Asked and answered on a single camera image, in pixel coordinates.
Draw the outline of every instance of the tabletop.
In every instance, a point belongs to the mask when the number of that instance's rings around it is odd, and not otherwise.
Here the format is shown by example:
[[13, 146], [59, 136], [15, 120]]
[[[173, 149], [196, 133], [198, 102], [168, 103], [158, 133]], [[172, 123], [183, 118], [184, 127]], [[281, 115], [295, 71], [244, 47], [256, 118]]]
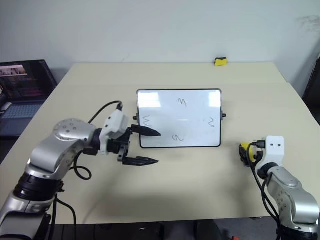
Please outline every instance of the tabletop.
[[[128, 156], [159, 163], [137, 167], [117, 156], [81, 155], [78, 164], [93, 176], [63, 179], [62, 201], [79, 224], [133, 223], [267, 216], [249, 168], [239, 156], [240, 142], [284, 136], [286, 167], [320, 203], [320, 127], [299, 95], [271, 62], [230, 63], [78, 63], [43, 104], [0, 166], [0, 206], [24, 172], [32, 150], [67, 118], [87, 122], [104, 104], [121, 100], [130, 117], [137, 113], [138, 89], [222, 90], [221, 146], [142, 149], [132, 135]], [[101, 128], [114, 111], [94, 121]], [[57, 224], [72, 224], [72, 214], [57, 209]]]

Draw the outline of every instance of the wall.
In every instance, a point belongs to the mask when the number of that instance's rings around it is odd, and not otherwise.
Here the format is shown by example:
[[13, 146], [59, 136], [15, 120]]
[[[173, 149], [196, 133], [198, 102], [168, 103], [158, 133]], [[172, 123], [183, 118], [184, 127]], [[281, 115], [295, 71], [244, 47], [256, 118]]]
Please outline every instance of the wall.
[[274, 61], [304, 92], [320, 52], [319, 0], [0, 0], [0, 60]]

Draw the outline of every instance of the yellow sponge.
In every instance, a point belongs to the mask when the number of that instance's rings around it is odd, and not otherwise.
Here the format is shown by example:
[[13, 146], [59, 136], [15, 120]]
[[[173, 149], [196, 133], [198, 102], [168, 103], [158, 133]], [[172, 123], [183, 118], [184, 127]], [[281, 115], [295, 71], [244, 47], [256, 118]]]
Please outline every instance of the yellow sponge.
[[226, 57], [217, 57], [214, 60], [215, 66], [224, 66], [224, 65], [227, 65], [227, 63], [228, 63], [228, 59]]

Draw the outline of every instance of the robotic arm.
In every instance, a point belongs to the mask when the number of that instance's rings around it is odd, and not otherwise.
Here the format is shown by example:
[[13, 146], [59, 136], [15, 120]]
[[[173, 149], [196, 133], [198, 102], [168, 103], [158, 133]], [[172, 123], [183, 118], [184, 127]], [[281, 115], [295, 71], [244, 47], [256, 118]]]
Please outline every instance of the robotic arm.
[[282, 167], [284, 138], [267, 136], [251, 145], [261, 150], [252, 156], [250, 146], [242, 143], [239, 148], [241, 160], [246, 166], [255, 167], [255, 173], [266, 181], [279, 211], [278, 235], [282, 240], [318, 239], [319, 206], [316, 199], [303, 189], [301, 182]]
[[46, 236], [51, 219], [46, 212], [55, 195], [62, 191], [62, 179], [81, 153], [118, 154], [118, 161], [124, 165], [157, 163], [148, 157], [127, 157], [132, 133], [160, 136], [148, 127], [128, 127], [128, 122], [120, 104], [105, 121], [104, 128], [74, 118], [59, 122], [52, 134], [32, 151], [22, 177], [4, 203], [0, 211], [0, 238], [41, 239]]

